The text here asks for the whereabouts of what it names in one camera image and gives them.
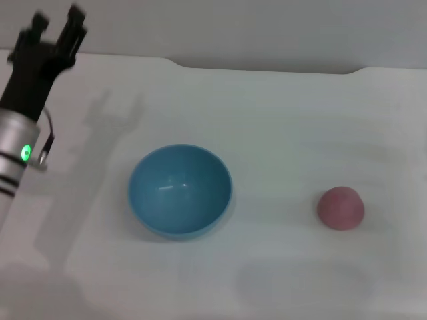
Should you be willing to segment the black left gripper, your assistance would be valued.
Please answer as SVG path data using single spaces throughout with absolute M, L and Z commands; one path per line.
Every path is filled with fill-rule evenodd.
M 8 56 L 12 74 L 1 96 L 1 108 L 36 122 L 46 104 L 54 81 L 75 64 L 75 56 L 87 34 L 85 12 L 73 4 L 56 43 L 41 41 L 49 19 L 36 12 L 31 30 L 22 30 Z

